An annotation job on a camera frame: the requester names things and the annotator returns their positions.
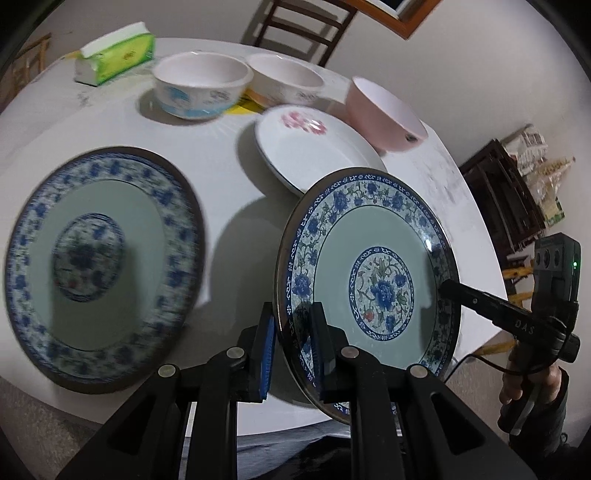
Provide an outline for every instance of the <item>chair backrest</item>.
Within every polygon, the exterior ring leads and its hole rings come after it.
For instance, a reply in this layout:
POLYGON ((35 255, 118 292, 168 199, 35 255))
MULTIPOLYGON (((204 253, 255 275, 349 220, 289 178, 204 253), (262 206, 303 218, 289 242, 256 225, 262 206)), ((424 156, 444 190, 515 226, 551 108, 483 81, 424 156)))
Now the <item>chair backrest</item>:
POLYGON ((345 10, 347 12, 347 16, 345 17, 345 19, 342 22, 339 22, 334 18, 330 18, 327 15, 319 13, 317 10, 307 8, 303 2, 297 2, 294 0, 273 0, 271 10, 269 11, 265 21, 262 23, 261 32, 257 36, 254 42, 254 46, 259 47, 261 45, 262 39, 269 27, 278 28, 280 30, 293 33, 295 35, 299 35, 300 37, 307 38, 308 40, 326 45, 326 51, 324 52, 322 58, 318 62, 319 66, 324 67, 326 63, 329 61, 329 58, 335 50, 335 47, 339 43, 341 37, 343 36, 343 33, 345 33, 345 30, 347 30, 347 27, 351 23, 351 20, 353 20, 355 14, 357 13, 357 9, 345 3, 343 0, 322 1, 330 3, 345 10), (278 8, 291 10, 292 12, 305 15, 306 17, 314 18, 315 20, 318 20, 326 25, 335 27, 336 33, 330 39, 324 38, 304 27, 299 27, 297 25, 294 25, 292 22, 288 22, 286 20, 282 20, 281 18, 277 18, 275 16, 275 13, 278 8))
POLYGON ((7 71, 5 77, 2 79, 4 88, 7 90, 6 95, 0 102, 0 111, 6 107, 10 101, 16 97, 26 85, 45 70, 46 52, 49 46, 51 34, 42 36, 38 40, 29 43, 17 53, 17 56, 12 62, 12 66, 7 71))

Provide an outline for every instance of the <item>black cable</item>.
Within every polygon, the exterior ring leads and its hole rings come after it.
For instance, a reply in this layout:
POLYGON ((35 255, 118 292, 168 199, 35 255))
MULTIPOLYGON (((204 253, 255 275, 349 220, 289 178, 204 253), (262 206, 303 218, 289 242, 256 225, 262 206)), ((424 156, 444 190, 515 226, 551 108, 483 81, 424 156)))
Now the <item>black cable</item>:
POLYGON ((526 375, 533 375, 533 374, 541 372, 542 370, 546 370, 548 367, 550 367, 550 365, 552 365, 553 363, 556 362, 556 360, 558 360, 558 355, 555 356, 550 362, 543 364, 540 367, 531 368, 531 369, 525 370, 525 371, 519 371, 519 370, 509 370, 508 368, 504 368, 500 365, 497 365, 496 363, 491 362, 490 360, 487 360, 482 355, 475 355, 473 353, 469 353, 468 355, 466 355, 464 358, 462 358, 457 363, 457 365, 452 369, 452 372, 447 376, 447 378, 444 380, 443 383, 446 384, 448 382, 448 380, 452 377, 452 375, 454 373, 456 373, 456 370, 461 366, 461 364, 464 363, 464 361, 468 360, 469 358, 476 358, 476 359, 480 360, 481 362, 487 364, 489 367, 492 367, 495 370, 498 370, 499 372, 502 372, 504 374, 519 375, 520 377, 524 377, 526 375))

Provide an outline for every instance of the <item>table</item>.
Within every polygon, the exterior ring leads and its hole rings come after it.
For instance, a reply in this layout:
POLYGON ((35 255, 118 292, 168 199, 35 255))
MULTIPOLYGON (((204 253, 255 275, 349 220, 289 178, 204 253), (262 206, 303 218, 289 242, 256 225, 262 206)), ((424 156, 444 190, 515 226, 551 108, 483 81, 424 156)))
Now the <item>table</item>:
MULTIPOLYGON (((157 58, 187 50, 238 57, 260 51, 245 45, 162 38, 157 58)), ((314 66, 325 79, 321 96, 343 102, 349 81, 314 66)), ((101 87, 73 81, 72 59, 52 64, 0 115, 0 241, 6 246, 15 218, 35 187, 80 153, 111 145, 145 148, 170 160, 192 184, 206 221, 203 288, 168 362, 181 368, 207 361, 258 323, 272 300, 275 258, 287 218, 297 202, 265 166, 256 148, 256 115, 225 115, 188 124, 151 108, 150 65, 101 87)), ((406 153, 384 157, 388 171, 406 182, 439 217, 454 250, 462 282, 506 298, 501 271, 478 207, 437 134, 406 153)), ((462 311, 455 358, 497 333, 489 321, 462 311)), ((238 435, 276 432, 327 420, 305 402, 280 352, 271 392, 263 404, 239 404, 238 435)), ((25 356, 0 311, 0 376, 59 410, 103 423, 137 388, 84 395, 58 387, 25 356)))

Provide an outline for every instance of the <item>white wall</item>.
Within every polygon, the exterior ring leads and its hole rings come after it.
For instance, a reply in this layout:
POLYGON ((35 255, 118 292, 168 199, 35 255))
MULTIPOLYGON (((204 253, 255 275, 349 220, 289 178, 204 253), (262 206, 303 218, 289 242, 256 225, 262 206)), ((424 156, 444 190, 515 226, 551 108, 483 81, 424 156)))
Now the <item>white wall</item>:
MULTIPOLYGON (((238 42, 252 35, 259 0, 66 0, 32 35, 51 31, 50 58, 97 36, 144 20, 160 37, 238 42)), ((276 37, 294 47, 288 34, 276 37)), ((491 138, 527 122, 545 133, 555 156, 577 164, 559 196, 566 219, 557 230, 591 252, 591 83, 554 28, 525 0, 444 0, 409 41, 358 15, 329 67, 360 74, 407 101, 462 163, 491 138)), ((580 438, 591 423, 591 267, 582 269, 576 332, 583 347, 573 377, 568 431, 580 438)))

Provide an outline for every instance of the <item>blue and white porcelain plate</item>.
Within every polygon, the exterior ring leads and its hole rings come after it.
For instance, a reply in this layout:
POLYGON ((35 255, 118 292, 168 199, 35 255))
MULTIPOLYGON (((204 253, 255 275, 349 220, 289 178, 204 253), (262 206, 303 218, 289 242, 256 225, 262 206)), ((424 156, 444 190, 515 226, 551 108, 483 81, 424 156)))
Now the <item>blue and white porcelain plate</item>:
POLYGON ((280 340, 309 399, 348 421, 347 404, 327 406, 314 389, 309 308, 385 365, 422 364, 436 375, 456 346, 460 307, 438 295, 459 280, 452 249, 425 202, 389 174, 347 168, 300 200, 281 241, 275 278, 280 340))
POLYGON ((163 359, 193 306, 203 219, 182 174, 139 148, 83 154, 47 177, 5 261, 12 328, 53 381, 124 388, 163 359))

